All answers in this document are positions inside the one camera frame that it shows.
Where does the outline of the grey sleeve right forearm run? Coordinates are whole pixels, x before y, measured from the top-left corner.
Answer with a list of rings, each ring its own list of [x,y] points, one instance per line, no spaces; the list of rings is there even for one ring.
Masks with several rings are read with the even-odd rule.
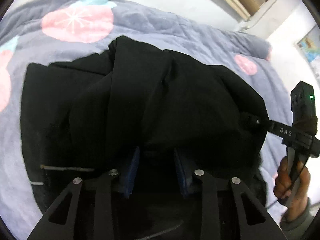
[[[308,197],[305,210],[293,221],[288,221],[286,213],[283,214],[280,228],[287,239],[296,240],[302,238],[314,219],[314,216],[310,213],[310,206],[310,198]]]

